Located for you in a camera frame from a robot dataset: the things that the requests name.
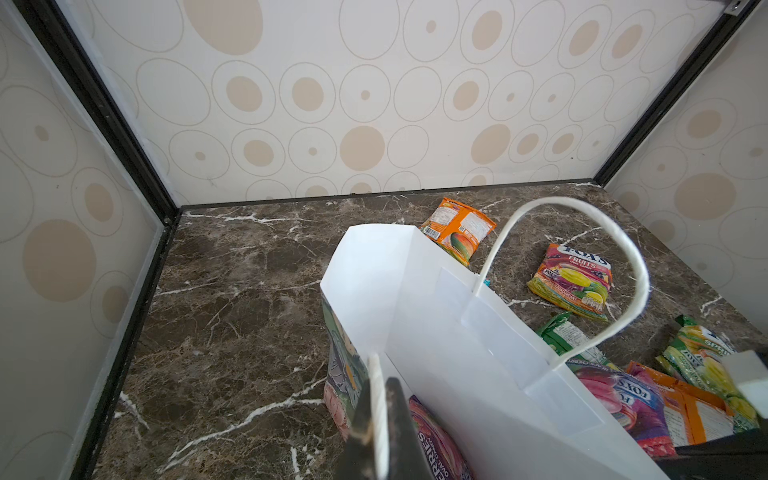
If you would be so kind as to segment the red yellow Fox's fruits packet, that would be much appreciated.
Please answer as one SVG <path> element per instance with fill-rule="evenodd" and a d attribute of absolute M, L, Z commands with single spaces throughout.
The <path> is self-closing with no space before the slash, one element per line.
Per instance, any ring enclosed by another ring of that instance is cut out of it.
<path fill-rule="evenodd" d="M 529 290 L 555 306 L 593 321 L 606 321 L 613 286 L 610 263 L 566 245 L 550 244 L 528 281 Z"/>

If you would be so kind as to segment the yellow green Fox's packet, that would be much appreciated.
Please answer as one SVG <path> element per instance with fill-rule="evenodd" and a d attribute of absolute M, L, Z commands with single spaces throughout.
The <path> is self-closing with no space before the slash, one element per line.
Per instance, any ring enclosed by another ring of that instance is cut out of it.
<path fill-rule="evenodd" d="M 734 414 L 734 432 L 759 427 L 758 414 L 739 392 L 723 366 L 723 359 L 735 354 L 727 342 L 693 318 L 674 319 L 678 330 L 663 352 L 656 357 L 668 375 L 716 395 Z"/>

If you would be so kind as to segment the white paper bag colourful print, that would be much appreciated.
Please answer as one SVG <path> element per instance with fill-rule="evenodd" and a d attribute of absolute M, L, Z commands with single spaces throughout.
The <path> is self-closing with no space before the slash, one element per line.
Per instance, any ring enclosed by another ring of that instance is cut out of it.
<path fill-rule="evenodd" d="M 479 479 L 660 479 L 662 470 L 487 285 L 413 226 L 349 228 L 320 284 L 325 399 L 346 430 L 368 359 L 448 430 Z"/>

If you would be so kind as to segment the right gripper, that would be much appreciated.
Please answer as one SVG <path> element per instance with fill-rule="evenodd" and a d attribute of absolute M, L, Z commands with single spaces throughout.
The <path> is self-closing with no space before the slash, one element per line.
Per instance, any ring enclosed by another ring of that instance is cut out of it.
<path fill-rule="evenodd" d="M 670 479 L 766 479 L 767 433 L 755 429 L 711 442 L 680 447 L 656 459 Z"/>

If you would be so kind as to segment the black frame post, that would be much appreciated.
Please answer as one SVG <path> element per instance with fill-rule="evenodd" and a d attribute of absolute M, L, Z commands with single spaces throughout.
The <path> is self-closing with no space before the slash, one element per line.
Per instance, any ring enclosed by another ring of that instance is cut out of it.
<path fill-rule="evenodd" d="M 158 219 L 164 225 L 173 223 L 180 208 L 62 10 L 54 1 L 15 1 L 13 5 Z"/>
<path fill-rule="evenodd" d="M 766 1 L 751 1 L 750 6 L 738 17 L 724 15 L 723 12 L 720 14 L 598 170 L 593 177 L 595 184 L 605 187 L 610 183 L 671 109 L 679 103 L 691 85 L 703 75 L 731 42 L 741 27 L 759 8 L 767 4 Z"/>

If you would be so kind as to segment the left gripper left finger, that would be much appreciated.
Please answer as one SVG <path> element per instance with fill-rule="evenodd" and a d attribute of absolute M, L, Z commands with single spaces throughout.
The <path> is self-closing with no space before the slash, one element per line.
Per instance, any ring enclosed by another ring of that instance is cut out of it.
<path fill-rule="evenodd" d="M 366 381 L 359 398 L 348 438 L 334 472 L 335 480 L 374 480 L 374 456 L 370 382 Z"/>

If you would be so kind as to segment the large orange snack packet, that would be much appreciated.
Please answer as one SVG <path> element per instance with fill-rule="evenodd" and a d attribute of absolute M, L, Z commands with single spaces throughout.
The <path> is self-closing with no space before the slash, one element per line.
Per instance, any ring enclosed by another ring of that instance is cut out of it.
<path fill-rule="evenodd" d="M 664 400 L 665 421 L 675 448 L 734 434 L 733 414 L 716 395 L 636 362 L 630 363 L 627 372 L 655 384 Z"/>

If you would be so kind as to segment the purple Fox's berries packet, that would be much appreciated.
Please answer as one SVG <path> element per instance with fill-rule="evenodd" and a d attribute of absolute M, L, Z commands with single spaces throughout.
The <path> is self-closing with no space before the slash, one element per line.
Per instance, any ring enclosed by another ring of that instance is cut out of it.
<path fill-rule="evenodd" d="M 408 399 L 409 411 L 417 438 L 434 479 L 471 480 L 469 464 L 448 432 L 443 429 L 429 409 L 415 396 Z"/>

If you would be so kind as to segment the right black frame post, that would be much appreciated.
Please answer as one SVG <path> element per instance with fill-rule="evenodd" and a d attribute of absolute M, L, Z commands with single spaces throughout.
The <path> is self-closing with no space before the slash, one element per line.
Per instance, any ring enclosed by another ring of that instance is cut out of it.
<path fill-rule="evenodd" d="M 738 17 L 724 15 L 723 12 L 720 14 L 598 170 L 593 177 L 595 184 L 605 187 L 610 183 L 671 109 L 679 103 L 691 85 L 703 75 L 731 42 L 741 27 L 759 8 L 767 4 L 766 1 L 751 1 L 750 6 Z"/>

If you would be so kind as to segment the orange snack packet far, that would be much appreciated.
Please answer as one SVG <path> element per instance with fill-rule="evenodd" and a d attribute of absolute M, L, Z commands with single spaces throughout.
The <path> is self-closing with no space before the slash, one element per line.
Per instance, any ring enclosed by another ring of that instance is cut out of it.
<path fill-rule="evenodd" d="M 464 266 L 496 223 L 479 210 L 443 198 L 419 230 Z"/>

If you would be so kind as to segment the green tea candy packet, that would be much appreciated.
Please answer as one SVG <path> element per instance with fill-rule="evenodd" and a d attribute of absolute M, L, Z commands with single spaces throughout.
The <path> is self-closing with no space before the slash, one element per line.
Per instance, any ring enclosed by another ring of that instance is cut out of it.
<path fill-rule="evenodd" d="M 570 322 L 571 313 L 563 312 L 552 317 L 536 333 L 558 355 L 570 352 L 575 347 L 585 344 L 589 338 Z M 591 347 L 576 356 L 579 360 L 603 365 L 618 371 L 619 368 L 611 362 L 598 348 Z"/>

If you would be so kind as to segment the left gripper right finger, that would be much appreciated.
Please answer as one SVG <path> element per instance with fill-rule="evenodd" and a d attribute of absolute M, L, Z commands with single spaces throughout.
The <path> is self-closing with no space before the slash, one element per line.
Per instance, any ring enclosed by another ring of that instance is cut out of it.
<path fill-rule="evenodd" d="M 389 435 L 388 479 L 432 479 L 400 381 L 391 377 L 386 380 L 385 388 Z"/>

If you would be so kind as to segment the pink purple Fox's packet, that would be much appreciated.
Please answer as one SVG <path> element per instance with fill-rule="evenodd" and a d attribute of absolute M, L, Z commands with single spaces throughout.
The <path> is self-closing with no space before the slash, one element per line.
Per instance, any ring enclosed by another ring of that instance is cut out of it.
<path fill-rule="evenodd" d="M 664 400 L 651 380 L 578 358 L 567 366 L 650 457 L 676 455 Z"/>

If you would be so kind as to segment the left black frame post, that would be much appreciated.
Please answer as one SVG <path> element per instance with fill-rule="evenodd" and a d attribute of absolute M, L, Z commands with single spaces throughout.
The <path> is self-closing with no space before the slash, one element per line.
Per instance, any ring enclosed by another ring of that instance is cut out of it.
<path fill-rule="evenodd" d="M 15 1 L 13 5 L 158 219 L 164 225 L 173 223 L 180 208 L 62 10 L 54 1 Z"/>

